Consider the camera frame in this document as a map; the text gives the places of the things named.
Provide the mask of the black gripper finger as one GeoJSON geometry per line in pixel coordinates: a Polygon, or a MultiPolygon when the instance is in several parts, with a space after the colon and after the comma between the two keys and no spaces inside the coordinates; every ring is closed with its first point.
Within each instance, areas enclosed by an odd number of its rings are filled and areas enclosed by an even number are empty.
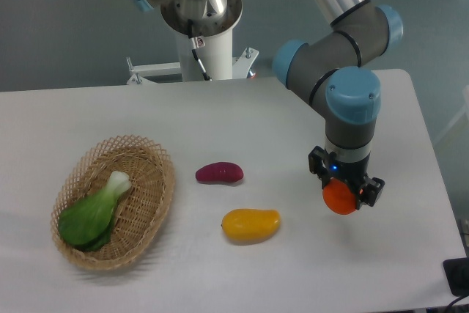
{"type": "Polygon", "coordinates": [[[383,192],[384,186],[384,180],[364,176],[363,183],[356,194],[356,210],[360,210],[364,205],[374,207],[383,192]]]}
{"type": "Polygon", "coordinates": [[[320,146],[316,146],[308,156],[309,171],[315,174],[320,180],[324,180],[327,176],[327,169],[325,168],[326,152],[320,146]]]}

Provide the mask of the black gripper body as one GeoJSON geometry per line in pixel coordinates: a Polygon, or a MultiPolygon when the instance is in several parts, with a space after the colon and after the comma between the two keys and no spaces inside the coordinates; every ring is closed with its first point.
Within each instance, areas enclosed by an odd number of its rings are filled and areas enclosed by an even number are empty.
{"type": "Polygon", "coordinates": [[[322,189],[335,179],[344,183],[357,196],[366,183],[369,155],[359,161],[346,163],[337,160],[334,152],[327,153],[325,150],[320,150],[317,154],[320,159],[318,178],[321,180],[322,189]]]}

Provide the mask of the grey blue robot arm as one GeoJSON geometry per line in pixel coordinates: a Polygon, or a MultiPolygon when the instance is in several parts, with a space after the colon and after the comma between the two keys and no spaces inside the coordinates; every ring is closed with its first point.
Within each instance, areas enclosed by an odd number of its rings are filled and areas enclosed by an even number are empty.
{"type": "MultiPolygon", "coordinates": [[[[157,65],[154,75],[179,70],[184,81],[213,81],[248,76],[255,59],[247,48],[232,55],[232,30],[241,0],[133,0],[143,12],[159,8],[175,34],[179,61],[157,65]]],[[[315,0],[332,29],[314,44],[291,40],[273,60],[277,79],[325,121],[325,143],[308,156],[309,169],[322,183],[323,198],[338,214],[373,206],[385,183],[370,177],[367,166],[381,85],[365,64],[402,38],[399,14],[370,0],[315,0]]]]}

